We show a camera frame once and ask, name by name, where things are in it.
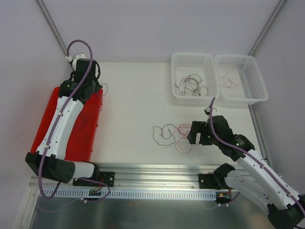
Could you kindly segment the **aluminium table rail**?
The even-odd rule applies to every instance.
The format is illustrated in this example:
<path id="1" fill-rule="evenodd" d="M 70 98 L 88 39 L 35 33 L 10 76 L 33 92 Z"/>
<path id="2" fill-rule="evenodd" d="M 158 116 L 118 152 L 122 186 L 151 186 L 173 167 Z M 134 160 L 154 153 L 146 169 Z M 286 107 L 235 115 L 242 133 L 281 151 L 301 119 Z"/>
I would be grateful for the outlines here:
<path id="1" fill-rule="evenodd" d="M 199 174 L 211 174 L 218 165 L 141 165 L 99 163 L 101 171 L 114 172 L 115 189 L 198 190 Z"/>

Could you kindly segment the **aluminium frame post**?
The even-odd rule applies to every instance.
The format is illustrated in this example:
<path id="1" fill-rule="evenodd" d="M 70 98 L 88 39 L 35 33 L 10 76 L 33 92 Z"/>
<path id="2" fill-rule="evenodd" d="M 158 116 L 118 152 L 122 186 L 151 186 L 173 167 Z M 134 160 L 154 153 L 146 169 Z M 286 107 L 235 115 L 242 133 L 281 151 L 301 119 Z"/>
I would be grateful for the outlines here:
<path id="1" fill-rule="evenodd" d="M 248 52 L 249 56 L 255 57 L 257 52 L 259 51 L 260 47 L 264 43 L 264 40 L 266 39 L 268 33 L 274 26 L 277 18 L 281 14 L 281 12 L 284 10 L 286 4 L 288 3 L 288 0 L 279 0 L 272 12 L 270 13 L 268 19 L 266 20 L 264 26 L 262 27 L 261 31 L 259 32 L 257 38 L 255 39 L 250 51 Z"/>
<path id="2" fill-rule="evenodd" d="M 64 56 L 66 56 L 66 50 L 67 46 L 65 45 L 65 42 L 63 41 L 61 34 L 59 33 L 56 24 L 54 23 L 54 20 L 43 0 L 35 0 L 35 3 L 37 4 L 38 8 L 41 11 L 41 14 L 43 18 L 46 21 L 46 24 L 48 25 L 52 35 L 54 36 L 54 39 L 56 43 L 58 44 L 61 52 L 63 53 Z"/>

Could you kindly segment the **white plastic basket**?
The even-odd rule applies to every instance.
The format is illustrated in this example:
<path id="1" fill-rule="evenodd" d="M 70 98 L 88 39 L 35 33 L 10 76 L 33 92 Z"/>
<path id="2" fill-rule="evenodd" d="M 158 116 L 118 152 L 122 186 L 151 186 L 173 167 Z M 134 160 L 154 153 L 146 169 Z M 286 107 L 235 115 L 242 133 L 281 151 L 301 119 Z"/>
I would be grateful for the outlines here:
<path id="1" fill-rule="evenodd" d="M 258 63 L 253 56 L 217 54 L 220 101 L 226 106 L 253 105 L 268 99 Z"/>
<path id="2" fill-rule="evenodd" d="M 205 53 L 172 54 L 171 84 L 177 101 L 203 104 L 219 97 L 214 57 Z"/>

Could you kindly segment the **left white plastic basket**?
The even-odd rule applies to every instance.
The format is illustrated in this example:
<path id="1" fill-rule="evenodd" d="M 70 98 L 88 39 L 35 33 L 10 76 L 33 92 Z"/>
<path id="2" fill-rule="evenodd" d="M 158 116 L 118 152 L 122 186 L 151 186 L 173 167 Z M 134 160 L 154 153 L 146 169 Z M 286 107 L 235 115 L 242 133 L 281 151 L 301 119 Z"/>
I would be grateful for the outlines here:
<path id="1" fill-rule="evenodd" d="M 171 84 L 177 101 L 203 104 L 219 97 L 214 57 L 205 53 L 172 54 Z"/>

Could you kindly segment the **right aluminium frame post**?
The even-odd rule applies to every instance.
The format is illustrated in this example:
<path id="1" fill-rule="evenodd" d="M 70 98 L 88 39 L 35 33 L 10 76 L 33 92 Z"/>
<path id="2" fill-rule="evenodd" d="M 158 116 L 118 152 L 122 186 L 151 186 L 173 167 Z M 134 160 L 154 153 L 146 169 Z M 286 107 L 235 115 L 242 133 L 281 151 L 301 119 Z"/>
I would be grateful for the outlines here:
<path id="1" fill-rule="evenodd" d="M 261 31 L 259 32 L 257 38 L 255 39 L 250 51 L 248 52 L 249 56 L 255 57 L 257 52 L 259 51 L 260 47 L 264 43 L 264 40 L 266 39 L 268 33 L 274 26 L 277 18 L 281 14 L 281 12 L 284 10 L 286 4 L 288 3 L 288 0 L 279 0 L 272 12 L 270 13 L 268 19 L 266 20 L 264 26 L 262 27 Z"/>

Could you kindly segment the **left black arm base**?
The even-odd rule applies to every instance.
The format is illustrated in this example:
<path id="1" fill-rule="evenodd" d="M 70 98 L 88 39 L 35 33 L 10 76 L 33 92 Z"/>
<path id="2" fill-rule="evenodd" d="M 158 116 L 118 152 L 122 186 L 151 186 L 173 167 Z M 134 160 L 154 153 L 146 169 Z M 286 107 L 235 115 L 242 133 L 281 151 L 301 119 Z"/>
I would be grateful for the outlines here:
<path id="1" fill-rule="evenodd" d="M 80 178 L 73 180 L 72 185 L 77 187 L 93 187 L 99 185 L 97 181 L 102 182 L 109 187 L 113 187 L 115 181 L 115 172 L 97 171 L 92 177 L 86 178 L 86 180 Z"/>

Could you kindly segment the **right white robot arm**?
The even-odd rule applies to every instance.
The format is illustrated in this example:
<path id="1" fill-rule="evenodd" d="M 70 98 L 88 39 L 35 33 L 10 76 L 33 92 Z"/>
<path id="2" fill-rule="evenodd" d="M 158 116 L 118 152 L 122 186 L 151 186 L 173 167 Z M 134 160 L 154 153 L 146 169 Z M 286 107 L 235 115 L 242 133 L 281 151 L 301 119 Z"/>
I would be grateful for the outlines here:
<path id="1" fill-rule="evenodd" d="M 262 209 L 276 229 L 296 229 L 304 220 L 305 196 L 285 183 L 244 135 L 234 134 L 222 115 L 193 121 L 187 140 L 192 145 L 217 146 L 251 176 L 248 179 L 224 163 L 211 174 L 198 175 L 200 188 L 237 190 Z"/>

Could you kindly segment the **left aluminium frame post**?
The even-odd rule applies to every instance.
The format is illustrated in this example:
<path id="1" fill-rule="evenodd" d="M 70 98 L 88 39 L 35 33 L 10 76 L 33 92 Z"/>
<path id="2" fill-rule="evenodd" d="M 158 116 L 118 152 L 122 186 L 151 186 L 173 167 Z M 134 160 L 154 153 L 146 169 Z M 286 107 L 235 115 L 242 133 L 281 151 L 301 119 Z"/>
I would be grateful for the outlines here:
<path id="1" fill-rule="evenodd" d="M 56 24 L 54 23 L 54 20 L 43 0 L 35 0 L 35 3 L 37 4 L 38 8 L 41 11 L 41 14 L 43 18 L 46 21 L 46 24 L 48 25 L 52 35 L 54 36 L 54 39 L 56 43 L 58 44 L 61 52 L 63 53 L 64 56 L 66 56 L 66 50 L 67 46 L 65 45 L 65 42 L 63 41 L 61 34 L 59 33 Z"/>

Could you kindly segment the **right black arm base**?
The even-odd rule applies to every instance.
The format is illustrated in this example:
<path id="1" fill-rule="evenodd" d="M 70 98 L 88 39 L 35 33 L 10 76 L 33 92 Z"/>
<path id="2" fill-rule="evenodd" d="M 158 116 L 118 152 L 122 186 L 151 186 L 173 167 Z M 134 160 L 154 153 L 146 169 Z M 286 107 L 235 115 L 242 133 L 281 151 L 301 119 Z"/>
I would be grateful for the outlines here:
<path id="1" fill-rule="evenodd" d="M 198 174 L 199 189 L 219 189 L 214 174 Z"/>

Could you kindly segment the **right white plastic basket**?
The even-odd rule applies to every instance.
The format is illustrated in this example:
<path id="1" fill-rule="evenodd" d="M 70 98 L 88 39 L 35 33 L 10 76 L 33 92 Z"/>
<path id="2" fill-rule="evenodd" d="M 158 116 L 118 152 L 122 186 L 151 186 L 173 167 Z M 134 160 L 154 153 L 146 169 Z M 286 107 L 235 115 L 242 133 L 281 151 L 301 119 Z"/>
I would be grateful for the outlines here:
<path id="1" fill-rule="evenodd" d="M 268 99 L 258 63 L 253 56 L 217 54 L 220 101 L 226 106 L 253 105 Z"/>

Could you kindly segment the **red plastic tray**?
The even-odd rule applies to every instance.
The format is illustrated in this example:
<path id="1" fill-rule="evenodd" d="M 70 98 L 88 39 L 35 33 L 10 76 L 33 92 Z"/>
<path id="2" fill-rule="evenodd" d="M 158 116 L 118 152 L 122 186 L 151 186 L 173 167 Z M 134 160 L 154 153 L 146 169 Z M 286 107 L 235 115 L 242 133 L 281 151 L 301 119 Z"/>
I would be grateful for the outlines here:
<path id="1" fill-rule="evenodd" d="M 31 153 L 35 153 L 47 133 L 57 105 L 59 87 L 55 87 L 49 99 L 48 105 L 42 117 L 40 126 L 32 144 Z M 76 119 L 69 141 L 67 143 L 65 160 L 89 161 L 92 146 L 98 127 L 98 119 L 102 110 L 103 89 L 94 93 L 85 103 L 82 111 Z"/>

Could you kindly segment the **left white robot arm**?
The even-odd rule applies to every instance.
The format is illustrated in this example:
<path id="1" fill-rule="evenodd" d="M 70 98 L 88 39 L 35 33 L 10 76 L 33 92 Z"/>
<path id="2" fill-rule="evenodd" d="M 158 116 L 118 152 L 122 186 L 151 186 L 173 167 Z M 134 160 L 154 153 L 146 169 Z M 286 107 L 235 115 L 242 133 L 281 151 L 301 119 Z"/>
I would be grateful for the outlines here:
<path id="1" fill-rule="evenodd" d="M 61 183 L 83 178 L 90 186 L 99 183 L 95 164 L 65 160 L 74 124 L 86 102 L 101 89 L 100 68 L 95 60 L 80 58 L 70 78 L 59 86 L 53 118 L 35 153 L 28 153 L 26 163 L 38 176 Z"/>

